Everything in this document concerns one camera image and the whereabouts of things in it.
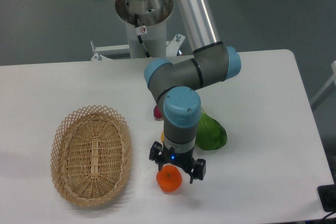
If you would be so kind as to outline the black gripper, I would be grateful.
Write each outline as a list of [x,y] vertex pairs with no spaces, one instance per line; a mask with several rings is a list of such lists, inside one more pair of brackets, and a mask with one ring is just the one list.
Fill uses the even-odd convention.
[[158,165],[158,171],[161,171],[165,164],[180,167],[189,174],[192,184],[194,180],[203,180],[206,173],[206,160],[195,160],[193,152],[193,148],[185,153],[170,152],[163,144],[155,141],[150,148],[149,160]]

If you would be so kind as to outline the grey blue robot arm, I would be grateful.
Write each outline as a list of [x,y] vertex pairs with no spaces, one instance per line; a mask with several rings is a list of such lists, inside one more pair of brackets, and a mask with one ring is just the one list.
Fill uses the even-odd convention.
[[[163,23],[178,4],[193,51],[191,59],[173,64],[150,51],[144,36],[149,27]],[[144,71],[148,89],[163,116],[164,142],[153,143],[149,159],[159,169],[180,167],[191,180],[202,180],[204,159],[194,159],[201,99],[198,89],[239,74],[241,60],[233,47],[220,40],[207,0],[116,0],[119,17],[134,30],[142,55],[152,58]]]

